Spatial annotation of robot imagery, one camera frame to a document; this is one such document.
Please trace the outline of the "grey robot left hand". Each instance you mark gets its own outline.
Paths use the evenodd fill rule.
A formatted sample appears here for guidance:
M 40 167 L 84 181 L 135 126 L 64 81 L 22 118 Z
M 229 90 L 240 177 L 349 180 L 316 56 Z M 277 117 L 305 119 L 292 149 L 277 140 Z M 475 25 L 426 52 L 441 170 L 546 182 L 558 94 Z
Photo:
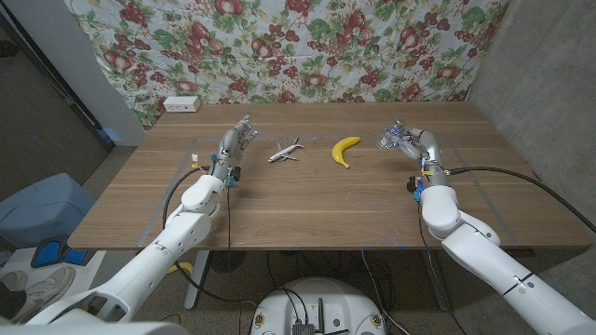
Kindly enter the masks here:
M 235 126 L 227 130 L 214 154 L 210 175 L 226 181 L 233 168 L 239 165 L 243 152 L 256 137 L 251 130 L 251 117 L 245 115 Z

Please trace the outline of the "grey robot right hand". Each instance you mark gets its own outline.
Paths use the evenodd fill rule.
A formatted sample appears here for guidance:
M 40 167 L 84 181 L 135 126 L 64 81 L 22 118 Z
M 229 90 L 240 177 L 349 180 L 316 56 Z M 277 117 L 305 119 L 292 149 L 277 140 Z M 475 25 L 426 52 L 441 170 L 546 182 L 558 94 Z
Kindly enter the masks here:
M 408 158 L 415 160 L 420 167 L 420 174 L 429 186 L 448 186 L 441 150 L 431 132 L 407 127 L 402 120 L 396 120 L 383 130 L 377 145 L 382 150 L 399 149 Z

